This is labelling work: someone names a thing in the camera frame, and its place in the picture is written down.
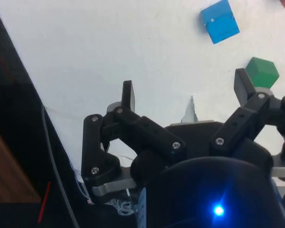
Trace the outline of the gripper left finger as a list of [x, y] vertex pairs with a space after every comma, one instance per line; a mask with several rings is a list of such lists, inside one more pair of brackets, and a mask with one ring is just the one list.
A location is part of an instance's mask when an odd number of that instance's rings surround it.
[[84, 119], [81, 176], [88, 187], [101, 186], [121, 174], [119, 159], [108, 153], [110, 141], [121, 140], [136, 154], [131, 178], [143, 186], [166, 167], [185, 160], [186, 144], [168, 129], [134, 112], [131, 81], [123, 82], [120, 105], [105, 116]]

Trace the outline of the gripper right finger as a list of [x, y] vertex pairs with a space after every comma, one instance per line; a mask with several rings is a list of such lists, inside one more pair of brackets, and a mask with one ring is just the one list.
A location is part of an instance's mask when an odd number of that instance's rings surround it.
[[[210, 140], [212, 156], [231, 156], [245, 140], [254, 140], [265, 125], [275, 126], [285, 140], [285, 96], [257, 91], [243, 68], [235, 70], [234, 91], [240, 107]], [[285, 162], [285, 142], [281, 151]]]

